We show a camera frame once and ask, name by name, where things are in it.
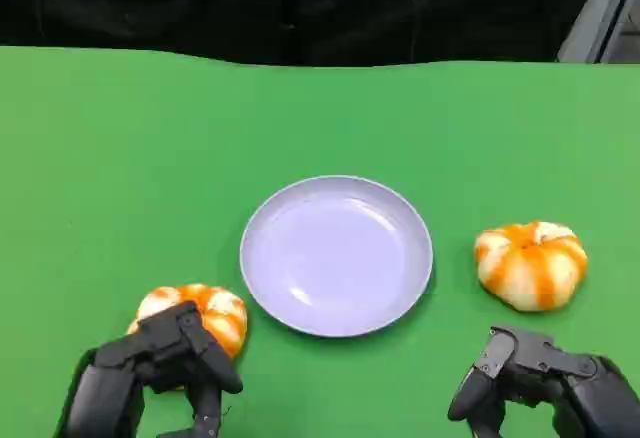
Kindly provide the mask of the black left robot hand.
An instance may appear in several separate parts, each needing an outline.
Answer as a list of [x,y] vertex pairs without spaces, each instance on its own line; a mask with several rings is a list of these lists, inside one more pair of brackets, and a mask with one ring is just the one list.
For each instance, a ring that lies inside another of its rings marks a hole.
[[85,352],[54,435],[136,436],[146,387],[156,394],[182,387],[191,405],[193,424],[164,437],[219,435],[222,394],[240,393],[243,383],[194,302],[145,318],[134,333]]

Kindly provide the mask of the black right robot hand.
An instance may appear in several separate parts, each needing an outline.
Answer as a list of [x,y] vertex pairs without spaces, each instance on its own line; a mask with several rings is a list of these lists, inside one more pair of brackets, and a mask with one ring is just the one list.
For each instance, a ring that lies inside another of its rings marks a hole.
[[447,417],[474,437],[499,437],[506,403],[553,407],[559,437],[637,437],[639,396],[608,357],[570,353],[543,333],[494,325]]

